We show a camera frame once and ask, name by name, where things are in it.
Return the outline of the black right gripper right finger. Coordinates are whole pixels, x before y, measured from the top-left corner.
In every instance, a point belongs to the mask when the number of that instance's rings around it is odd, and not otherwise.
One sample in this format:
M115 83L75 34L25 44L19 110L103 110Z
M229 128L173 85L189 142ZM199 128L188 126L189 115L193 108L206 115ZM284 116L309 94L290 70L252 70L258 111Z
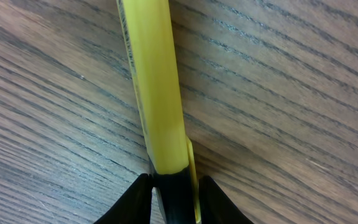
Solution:
M210 177L199 181L202 224L253 224Z

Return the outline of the yellow black marker pen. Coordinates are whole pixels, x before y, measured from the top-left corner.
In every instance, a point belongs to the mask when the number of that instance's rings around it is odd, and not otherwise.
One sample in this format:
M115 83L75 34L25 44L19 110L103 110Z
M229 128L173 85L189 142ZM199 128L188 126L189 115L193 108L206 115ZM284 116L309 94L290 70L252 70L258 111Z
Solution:
M166 223L199 223L168 1L118 0L150 172Z

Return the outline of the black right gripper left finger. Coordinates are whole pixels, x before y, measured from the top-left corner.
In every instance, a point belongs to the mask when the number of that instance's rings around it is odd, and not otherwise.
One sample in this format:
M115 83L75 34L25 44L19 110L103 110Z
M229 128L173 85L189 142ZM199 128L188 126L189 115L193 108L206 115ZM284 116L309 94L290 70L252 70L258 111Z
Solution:
M149 224L152 189L151 177L141 174L94 224Z

